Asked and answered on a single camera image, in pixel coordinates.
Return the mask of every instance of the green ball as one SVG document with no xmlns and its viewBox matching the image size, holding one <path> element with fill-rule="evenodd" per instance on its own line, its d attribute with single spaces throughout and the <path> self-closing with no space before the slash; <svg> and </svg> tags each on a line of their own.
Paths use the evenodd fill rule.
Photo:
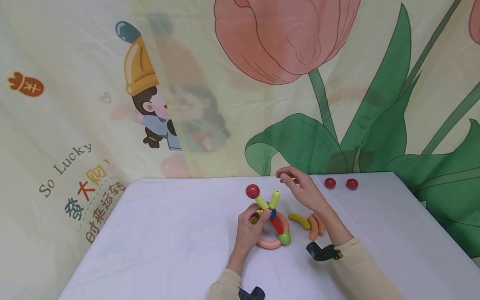
<svg viewBox="0 0 480 300">
<path fill-rule="evenodd" d="M 290 232 L 284 231 L 282 234 L 278 235 L 278 240 L 282 245 L 288 245 L 292 241 L 292 237 L 290 236 Z"/>
</svg>

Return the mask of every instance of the fabric backdrop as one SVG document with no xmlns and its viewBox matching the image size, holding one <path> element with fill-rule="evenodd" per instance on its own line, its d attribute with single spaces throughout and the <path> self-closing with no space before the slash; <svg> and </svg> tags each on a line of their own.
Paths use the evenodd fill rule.
<svg viewBox="0 0 480 300">
<path fill-rule="evenodd" d="M 0 33 L 1 299 L 56 299 L 137 179 L 288 164 L 395 172 L 479 261 L 480 1 L 5 0 Z"/>
</svg>

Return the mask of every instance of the pink tulip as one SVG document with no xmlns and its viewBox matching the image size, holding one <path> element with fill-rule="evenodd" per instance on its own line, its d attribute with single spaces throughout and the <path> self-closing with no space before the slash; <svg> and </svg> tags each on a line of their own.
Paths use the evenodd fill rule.
<svg viewBox="0 0 480 300">
<path fill-rule="evenodd" d="M 473 41 L 480 44 L 480 1 L 475 0 L 470 14 L 470 36 Z"/>
<path fill-rule="evenodd" d="M 334 57 L 360 0 L 216 0 L 215 31 L 231 61 L 266 84 L 287 84 Z"/>
</svg>

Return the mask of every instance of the yellow-green stick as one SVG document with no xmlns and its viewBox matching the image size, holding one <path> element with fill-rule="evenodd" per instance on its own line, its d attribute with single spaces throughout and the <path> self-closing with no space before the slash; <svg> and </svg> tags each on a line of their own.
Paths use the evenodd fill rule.
<svg viewBox="0 0 480 300">
<path fill-rule="evenodd" d="M 270 199 L 270 209 L 276 209 L 278 199 L 280 199 L 280 192 L 273 191 L 272 198 Z"/>
<path fill-rule="evenodd" d="M 255 202 L 257 202 L 258 206 L 260 206 L 261 209 L 268 209 L 268 203 L 262 198 L 261 195 L 258 195 L 258 197 L 255 198 Z"/>
</svg>

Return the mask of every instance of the black clip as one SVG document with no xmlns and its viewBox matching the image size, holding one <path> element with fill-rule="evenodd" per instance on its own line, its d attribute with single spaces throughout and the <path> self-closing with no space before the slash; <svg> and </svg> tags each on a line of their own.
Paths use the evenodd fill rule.
<svg viewBox="0 0 480 300">
<path fill-rule="evenodd" d="M 247 293 L 244 289 L 239 290 L 240 300 L 264 300 L 265 292 L 259 287 L 255 287 L 251 294 Z"/>
<path fill-rule="evenodd" d="M 318 262 L 324 262 L 332 258 L 338 260 L 343 257 L 342 252 L 336 250 L 332 244 L 322 249 L 313 241 L 307 245 L 307 251 Z"/>
</svg>

